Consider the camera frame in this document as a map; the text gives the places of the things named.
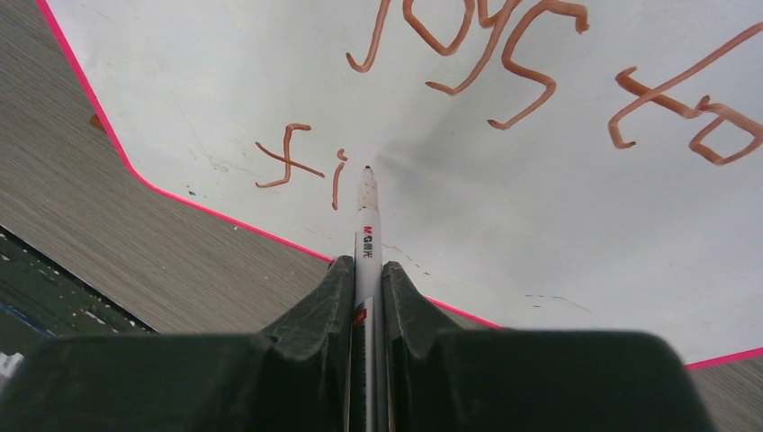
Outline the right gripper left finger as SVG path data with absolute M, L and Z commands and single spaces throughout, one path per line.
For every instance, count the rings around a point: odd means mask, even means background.
M 1 393 L 4 431 L 346 431 L 354 261 L 254 333 L 59 337 Z

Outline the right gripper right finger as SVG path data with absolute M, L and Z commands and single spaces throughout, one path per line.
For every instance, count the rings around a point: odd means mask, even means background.
M 382 270 L 398 431 L 712 431 L 676 353 L 627 331 L 466 329 Z

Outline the pink framed whiteboard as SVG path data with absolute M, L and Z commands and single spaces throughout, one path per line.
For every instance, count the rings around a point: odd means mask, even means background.
M 507 328 L 762 350 L 759 1 L 43 1 L 125 165 Z

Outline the brown marker cap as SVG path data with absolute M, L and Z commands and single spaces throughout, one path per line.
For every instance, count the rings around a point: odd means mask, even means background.
M 98 129 L 99 131 L 101 131 L 101 132 L 103 132 L 103 133 L 105 133 L 105 132 L 106 132 L 106 130 L 105 130 L 105 128 L 104 128 L 104 126 L 102 125 L 102 123 L 101 123 L 101 121 L 100 121 L 99 117 L 98 117 L 96 114 L 94 114 L 94 115 L 92 115 L 92 116 L 90 117 L 90 119 L 89 119 L 89 123 L 90 123 L 92 126 L 94 126 L 96 129 Z

